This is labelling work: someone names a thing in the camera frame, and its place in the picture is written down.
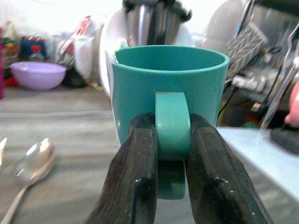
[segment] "purple bowl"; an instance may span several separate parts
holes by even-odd
[[[58,86],[66,72],[66,67],[45,62],[16,62],[11,66],[18,83],[32,90],[50,90]]]

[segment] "cup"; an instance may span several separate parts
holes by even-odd
[[[158,196],[182,198],[184,161],[190,151],[189,114],[199,114],[216,124],[229,58],[208,49],[173,45],[125,48],[115,56],[110,83],[120,143],[126,140],[130,121],[136,115],[155,114]]]

